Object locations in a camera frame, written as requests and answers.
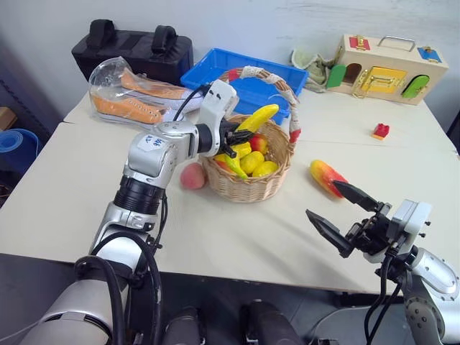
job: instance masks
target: wicker basket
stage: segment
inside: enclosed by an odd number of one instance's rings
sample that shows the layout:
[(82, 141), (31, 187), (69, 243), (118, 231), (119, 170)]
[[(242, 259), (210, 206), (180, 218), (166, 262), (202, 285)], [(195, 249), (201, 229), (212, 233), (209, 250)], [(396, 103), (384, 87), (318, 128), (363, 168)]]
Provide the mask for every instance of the wicker basket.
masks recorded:
[[(280, 166), (273, 174), (261, 178), (243, 180), (220, 168), (212, 157), (201, 158), (211, 188), (220, 196), (237, 203), (262, 201), (278, 192), (289, 170), (290, 159), (294, 154), (295, 141), (300, 133), (295, 107), (298, 100), (282, 78), (261, 68), (247, 66), (227, 71), (220, 79), (228, 82), (236, 78), (248, 77), (256, 77), (274, 84), (281, 95), (287, 99), (291, 110), (290, 138), (272, 121), (266, 122), (259, 128), (258, 132), (264, 134), (269, 142), (269, 152), (266, 154), (266, 158)], [(237, 115), (230, 118), (229, 121), (241, 123), (247, 117), (247, 115)]]

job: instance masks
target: blue yoga mat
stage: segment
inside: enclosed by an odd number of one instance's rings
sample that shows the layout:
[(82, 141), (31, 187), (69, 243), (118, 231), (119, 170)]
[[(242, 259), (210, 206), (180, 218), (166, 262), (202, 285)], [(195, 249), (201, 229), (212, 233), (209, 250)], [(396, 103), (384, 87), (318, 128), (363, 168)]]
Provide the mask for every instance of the blue yoga mat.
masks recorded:
[(26, 129), (0, 132), (0, 157), (18, 173), (24, 174), (42, 150), (35, 133)]

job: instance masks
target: white wall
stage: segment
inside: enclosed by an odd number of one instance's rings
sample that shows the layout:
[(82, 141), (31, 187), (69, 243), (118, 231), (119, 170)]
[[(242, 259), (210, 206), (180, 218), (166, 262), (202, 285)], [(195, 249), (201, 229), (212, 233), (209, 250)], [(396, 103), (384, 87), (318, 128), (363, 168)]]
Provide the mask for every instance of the white wall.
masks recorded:
[(460, 109), (458, 0), (1, 0), (0, 42), (62, 116), (87, 88), (70, 50), (98, 18), (119, 29), (172, 25), (192, 39), (195, 61), (212, 47), (279, 63), (295, 46), (332, 57), (343, 33), (413, 38), (450, 65), (426, 98), (443, 128)]

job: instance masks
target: black bag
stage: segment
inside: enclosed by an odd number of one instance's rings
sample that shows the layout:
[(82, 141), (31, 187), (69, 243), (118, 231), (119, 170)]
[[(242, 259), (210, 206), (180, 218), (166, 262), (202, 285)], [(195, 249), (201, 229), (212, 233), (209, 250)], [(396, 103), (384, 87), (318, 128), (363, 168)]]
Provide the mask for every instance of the black bag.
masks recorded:
[(103, 61), (122, 56), (136, 74), (180, 85), (180, 77), (193, 66), (192, 41), (177, 36), (173, 27), (158, 25), (155, 32), (115, 30), (111, 20), (91, 22), (90, 32), (72, 55), (86, 80)]

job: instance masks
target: green door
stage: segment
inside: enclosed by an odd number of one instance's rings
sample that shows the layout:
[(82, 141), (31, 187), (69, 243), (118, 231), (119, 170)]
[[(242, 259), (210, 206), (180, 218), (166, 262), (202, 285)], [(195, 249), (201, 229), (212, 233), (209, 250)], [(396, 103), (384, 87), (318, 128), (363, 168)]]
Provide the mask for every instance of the green door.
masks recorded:
[(345, 65), (335, 65), (332, 67), (331, 74), (329, 74), (328, 83), (326, 84), (327, 88), (335, 88), (340, 86), (342, 80), (344, 79), (346, 72)]
[(430, 81), (427, 75), (417, 75), (402, 92), (403, 98), (414, 98), (425, 88)]

